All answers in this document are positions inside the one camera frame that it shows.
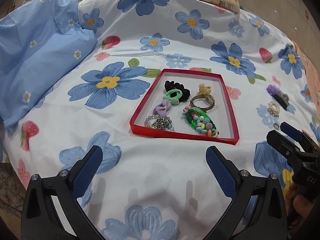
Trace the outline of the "right hand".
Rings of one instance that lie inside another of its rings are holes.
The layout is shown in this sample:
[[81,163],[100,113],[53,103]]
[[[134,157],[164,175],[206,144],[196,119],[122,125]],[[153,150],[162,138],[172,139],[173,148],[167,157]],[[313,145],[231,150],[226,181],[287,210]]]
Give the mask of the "right hand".
[[319,239],[319,195],[312,201],[298,194],[299,186],[292,183],[285,195],[288,220],[293,211],[298,216],[288,225],[289,239]]

